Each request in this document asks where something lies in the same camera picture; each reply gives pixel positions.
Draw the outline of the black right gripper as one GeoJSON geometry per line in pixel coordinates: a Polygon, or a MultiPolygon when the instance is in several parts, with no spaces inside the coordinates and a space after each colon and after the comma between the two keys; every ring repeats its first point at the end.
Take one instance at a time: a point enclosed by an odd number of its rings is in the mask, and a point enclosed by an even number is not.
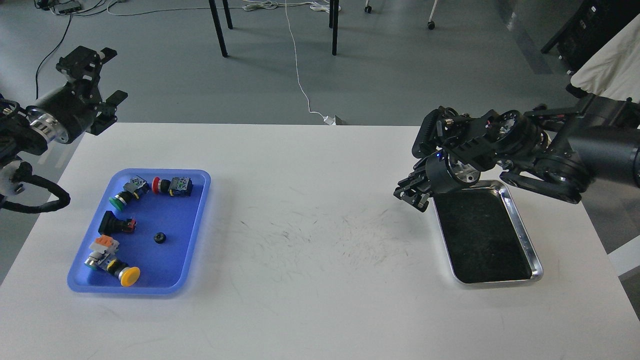
{"type": "Polygon", "coordinates": [[[480,180],[481,172],[446,152],[426,157],[420,167],[400,180],[393,195],[419,212],[429,207],[432,194],[445,194],[469,188],[480,180]]]}

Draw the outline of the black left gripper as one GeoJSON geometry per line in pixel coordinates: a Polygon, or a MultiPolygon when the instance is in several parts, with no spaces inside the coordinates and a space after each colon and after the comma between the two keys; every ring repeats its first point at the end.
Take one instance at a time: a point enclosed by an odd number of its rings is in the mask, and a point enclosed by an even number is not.
{"type": "Polygon", "coordinates": [[[96,51],[78,46],[60,57],[55,69],[67,82],[26,107],[32,130],[47,144],[71,144],[82,133],[98,136],[114,125],[118,106],[129,94],[118,89],[101,102],[98,84],[103,64],[117,55],[118,52],[109,47],[96,51]]]}

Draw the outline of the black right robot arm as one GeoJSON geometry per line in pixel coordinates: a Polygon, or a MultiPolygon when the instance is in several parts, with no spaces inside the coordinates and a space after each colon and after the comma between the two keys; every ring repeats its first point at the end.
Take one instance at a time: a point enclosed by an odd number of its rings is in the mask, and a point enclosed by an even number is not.
{"type": "Polygon", "coordinates": [[[411,152],[417,163],[393,194],[421,212],[496,166],[508,185],[576,204],[596,180],[639,187],[639,105],[586,95],[573,107],[480,117],[441,106],[423,119],[411,152]]]}

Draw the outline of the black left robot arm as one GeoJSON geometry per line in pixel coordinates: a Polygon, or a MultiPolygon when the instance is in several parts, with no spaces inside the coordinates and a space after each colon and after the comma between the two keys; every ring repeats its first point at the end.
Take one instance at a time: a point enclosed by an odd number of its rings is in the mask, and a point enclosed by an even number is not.
{"type": "Polygon", "coordinates": [[[118,106],[128,97],[117,90],[103,99],[99,91],[103,65],[117,56],[106,47],[96,51],[79,46],[61,57],[55,68],[66,84],[38,98],[34,105],[21,107],[13,100],[1,100],[0,180],[1,207],[21,214],[55,212],[70,203],[70,194],[57,183],[33,173],[19,153],[43,155],[51,142],[71,144],[81,134],[100,135],[117,122],[118,106]],[[37,206],[10,202],[25,191],[25,184],[41,187],[55,200],[37,206]]]}

